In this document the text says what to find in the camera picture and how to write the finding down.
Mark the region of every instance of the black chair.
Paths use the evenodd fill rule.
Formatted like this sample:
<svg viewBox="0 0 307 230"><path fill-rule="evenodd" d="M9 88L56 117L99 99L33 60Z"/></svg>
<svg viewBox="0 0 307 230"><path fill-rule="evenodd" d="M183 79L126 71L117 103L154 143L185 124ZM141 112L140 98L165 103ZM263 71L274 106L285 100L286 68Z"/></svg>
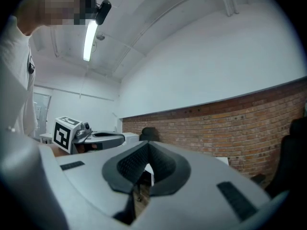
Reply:
<svg viewBox="0 0 307 230"><path fill-rule="evenodd" d="M265 188L271 197L297 186L305 177L303 159L307 149L307 117L293 120L290 135L285 136L281 143L280 160L277 171L270 184ZM258 174L251 178L260 184L265 175Z"/></svg>
<svg viewBox="0 0 307 230"><path fill-rule="evenodd" d="M158 131L155 127L146 127L142 130L140 140L159 141Z"/></svg>

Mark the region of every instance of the door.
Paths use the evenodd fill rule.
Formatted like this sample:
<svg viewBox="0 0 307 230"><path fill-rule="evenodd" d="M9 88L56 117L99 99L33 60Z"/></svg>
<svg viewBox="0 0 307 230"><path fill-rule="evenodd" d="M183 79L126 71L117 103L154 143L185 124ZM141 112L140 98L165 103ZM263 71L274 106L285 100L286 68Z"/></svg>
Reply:
<svg viewBox="0 0 307 230"><path fill-rule="evenodd" d="M30 134L30 137L37 141L40 141L39 135L46 133L46 120L49 101L49 95L34 93L33 102L38 125L36 129Z"/></svg>

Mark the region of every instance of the red brick wall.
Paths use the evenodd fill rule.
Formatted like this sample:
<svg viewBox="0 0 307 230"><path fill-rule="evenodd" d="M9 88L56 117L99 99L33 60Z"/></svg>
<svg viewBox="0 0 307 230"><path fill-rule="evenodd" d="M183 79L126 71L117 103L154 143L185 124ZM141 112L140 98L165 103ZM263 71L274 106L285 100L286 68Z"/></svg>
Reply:
<svg viewBox="0 0 307 230"><path fill-rule="evenodd" d="M156 127L161 142L228 157L246 176L271 180L291 121L303 116L307 80L226 101L123 119L123 132Z"/></svg>

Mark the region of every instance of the white wall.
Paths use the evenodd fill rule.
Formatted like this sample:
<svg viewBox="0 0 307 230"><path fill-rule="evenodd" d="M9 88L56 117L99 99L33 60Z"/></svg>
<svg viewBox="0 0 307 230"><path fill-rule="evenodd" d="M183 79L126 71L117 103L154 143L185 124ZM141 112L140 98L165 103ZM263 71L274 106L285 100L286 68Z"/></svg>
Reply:
<svg viewBox="0 0 307 230"><path fill-rule="evenodd" d="M120 115L128 117L215 102L307 75L294 32L269 4L215 12L157 45L127 75Z"/></svg>
<svg viewBox="0 0 307 230"><path fill-rule="evenodd" d="M54 119L68 116L88 122L92 130L114 131L117 118L113 113L114 102L54 90L47 114L47 133L52 133Z"/></svg>
<svg viewBox="0 0 307 230"><path fill-rule="evenodd" d="M34 92L51 96L47 133L52 133L54 119L60 116L88 122L93 130L114 130L118 122L114 113L118 109L119 83L89 71L82 87L85 69L37 53L33 53L33 59Z"/></svg>

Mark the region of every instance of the fluorescent light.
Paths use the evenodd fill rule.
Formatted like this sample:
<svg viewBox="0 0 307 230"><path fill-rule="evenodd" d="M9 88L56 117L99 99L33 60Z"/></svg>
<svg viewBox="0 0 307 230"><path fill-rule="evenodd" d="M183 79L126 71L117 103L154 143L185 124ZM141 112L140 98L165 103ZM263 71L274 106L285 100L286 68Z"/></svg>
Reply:
<svg viewBox="0 0 307 230"><path fill-rule="evenodd" d="M83 52L83 60L90 61L92 45L95 37L95 33L97 30L97 24L95 21L90 21L87 26L85 42L84 42L84 52Z"/></svg>

